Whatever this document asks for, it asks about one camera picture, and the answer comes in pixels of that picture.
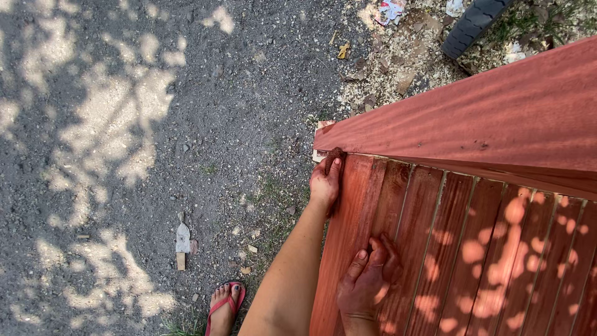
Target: dirt ground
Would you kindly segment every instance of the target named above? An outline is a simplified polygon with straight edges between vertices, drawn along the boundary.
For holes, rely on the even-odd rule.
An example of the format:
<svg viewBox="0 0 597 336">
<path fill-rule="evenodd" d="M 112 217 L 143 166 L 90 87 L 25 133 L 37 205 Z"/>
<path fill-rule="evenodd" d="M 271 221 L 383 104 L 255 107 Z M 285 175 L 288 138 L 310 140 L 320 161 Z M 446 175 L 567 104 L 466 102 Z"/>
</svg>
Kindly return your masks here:
<svg viewBox="0 0 597 336">
<path fill-rule="evenodd" d="M 166 334 L 232 279 L 238 330 L 308 201 L 316 122 L 467 75 L 438 52 L 441 2 L 403 36 L 371 4 L 0 0 L 0 335 Z M 368 77 L 341 82 L 360 57 Z M 199 245 L 184 272 L 178 212 Z"/>
</svg>

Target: wooden plank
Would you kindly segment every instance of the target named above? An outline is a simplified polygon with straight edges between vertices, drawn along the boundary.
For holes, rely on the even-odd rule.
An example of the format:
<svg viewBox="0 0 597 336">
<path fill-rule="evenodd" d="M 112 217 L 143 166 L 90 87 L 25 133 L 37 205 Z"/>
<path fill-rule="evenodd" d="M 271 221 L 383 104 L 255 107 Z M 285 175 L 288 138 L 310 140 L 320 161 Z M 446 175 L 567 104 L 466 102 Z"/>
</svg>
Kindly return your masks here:
<svg viewBox="0 0 597 336">
<path fill-rule="evenodd" d="M 367 247 L 386 163 L 386 158 L 358 154 L 346 156 L 341 202 L 330 218 L 319 267 L 311 335 L 333 335 L 337 325 L 341 327 L 336 305 L 337 284 L 356 251 Z"/>
<path fill-rule="evenodd" d="M 508 185 L 506 188 L 485 258 L 467 335 L 492 335 L 496 330 L 531 194 L 530 189 L 517 185 Z"/>
<path fill-rule="evenodd" d="M 566 272 L 558 296 L 548 335 L 568 335 L 578 311 L 597 245 L 597 203 L 588 202 L 576 226 L 574 243 L 568 257 Z"/>
<path fill-rule="evenodd" d="M 483 262 L 500 206 L 503 183 L 480 179 L 470 201 L 458 257 L 437 330 L 438 335 L 464 335 L 475 301 Z"/>
<path fill-rule="evenodd" d="M 382 106 L 317 130 L 313 147 L 595 173 L 595 50 L 597 36 Z"/>
<path fill-rule="evenodd" d="M 433 335 L 438 328 L 472 191 L 472 176 L 447 173 L 407 335 Z"/>
<path fill-rule="evenodd" d="M 597 333 L 597 254 L 593 250 L 593 263 L 581 296 L 572 335 L 584 336 L 595 335 L 595 333 Z"/>
<path fill-rule="evenodd" d="M 466 161 L 408 157 L 392 158 L 525 187 L 549 190 L 563 195 L 597 200 L 597 173 L 595 172 L 579 172 L 570 169 L 514 166 L 497 163 L 471 163 Z"/>
<path fill-rule="evenodd" d="M 566 260 L 572 244 L 582 200 L 567 196 L 558 201 L 558 208 L 549 231 L 540 272 L 531 295 L 531 303 L 522 326 L 522 335 L 544 335 L 552 307 L 557 299 Z"/>
<path fill-rule="evenodd" d="M 378 237 L 386 233 L 388 237 L 396 237 L 400 214 L 404 205 L 408 177 L 411 165 L 389 160 L 386 174 L 381 185 L 375 221 L 371 227 L 371 236 Z"/>
<path fill-rule="evenodd" d="M 402 335 L 405 331 L 432 228 L 442 175 L 441 170 L 421 166 L 415 167 L 411 174 L 395 240 L 403 269 L 400 279 L 390 287 L 378 314 L 382 335 Z"/>
<path fill-rule="evenodd" d="M 505 336 L 520 332 L 543 256 L 555 204 L 556 197 L 553 193 L 537 191 L 533 195 L 496 335 Z"/>
</svg>

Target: hand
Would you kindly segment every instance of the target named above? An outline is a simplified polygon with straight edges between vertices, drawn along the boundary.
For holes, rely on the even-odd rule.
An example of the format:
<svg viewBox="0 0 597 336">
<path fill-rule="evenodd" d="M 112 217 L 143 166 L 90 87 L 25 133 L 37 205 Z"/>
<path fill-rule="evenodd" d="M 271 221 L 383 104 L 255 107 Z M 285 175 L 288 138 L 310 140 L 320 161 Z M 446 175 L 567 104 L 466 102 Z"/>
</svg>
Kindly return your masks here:
<svg viewBox="0 0 597 336">
<path fill-rule="evenodd" d="M 334 204 L 336 197 L 338 197 L 338 190 L 340 188 L 338 180 L 340 178 L 342 160 L 339 158 L 334 160 L 330 167 L 330 174 L 327 176 L 325 175 L 326 160 L 327 158 L 323 159 L 315 166 L 311 174 L 311 179 L 309 180 L 311 188 L 309 203 L 313 202 L 314 204 L 321 205 L 328 211 L 332 204 Z"/>
<path fill-rule="evenodd" d="M 373 248 L 371 255 L 368 256 L 366 250 L 357 252 L 338 284 L 336 302 L 345 328 L 347 323 L 355 320 L 375 322 L 381 301 L 390 284 L 398 278 L 396 246 L 385 234 L 381 234 L 380 238 L 369 238 Z"/>
</svg>

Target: tire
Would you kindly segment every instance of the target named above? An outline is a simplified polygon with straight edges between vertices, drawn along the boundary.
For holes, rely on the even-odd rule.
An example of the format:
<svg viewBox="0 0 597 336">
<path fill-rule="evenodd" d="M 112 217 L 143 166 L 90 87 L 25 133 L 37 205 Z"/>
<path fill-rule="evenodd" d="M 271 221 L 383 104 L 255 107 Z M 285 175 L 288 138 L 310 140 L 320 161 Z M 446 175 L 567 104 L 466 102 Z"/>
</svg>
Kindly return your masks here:
<svg viewBox="0 0 597 336">
<path fill-rule="evenodd" d="M 473 0 L 448 34 L 442 44 L 442 51 L 448 57 L 457 59 L 485 33 L 512 2 L 513 0 Z"/>
</svg>

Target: flip-flop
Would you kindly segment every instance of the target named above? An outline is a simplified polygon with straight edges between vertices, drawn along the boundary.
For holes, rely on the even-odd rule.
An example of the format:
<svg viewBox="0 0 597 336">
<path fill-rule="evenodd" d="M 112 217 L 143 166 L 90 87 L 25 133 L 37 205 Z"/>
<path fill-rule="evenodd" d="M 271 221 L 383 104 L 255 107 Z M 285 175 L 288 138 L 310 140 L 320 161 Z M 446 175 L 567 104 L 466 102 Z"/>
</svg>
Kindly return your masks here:
<svg viewBox="0 0 597 336">
<path fill-rule="evenodd" d="M 236 320 L 236 314 L 238 310 L 241 308 L 242 301 L 245 299 L 245 292 L 247 291 L 244 286 L 240 282 L 225 282 L 230 285 L 230 295 L 228 296 L 227 300 L 221 300 L 220 302 L 216 303 L 211 309 L 210 314 L 207 316 L 207 328 L 205 329 L 205 336 L 210 336 L 211 332 L 211 314 L 218 310 L 221 306 L 225 304 L 229 304 L 230 308 L 232 309 L 232 315 L 234 316 L 234 320 Z M 236 285 L 241 287 L 241 293 L 238 295 L 238 302 L 234 305 L 234 300 L 232 299 L 232 288 Z"/>
</svg>

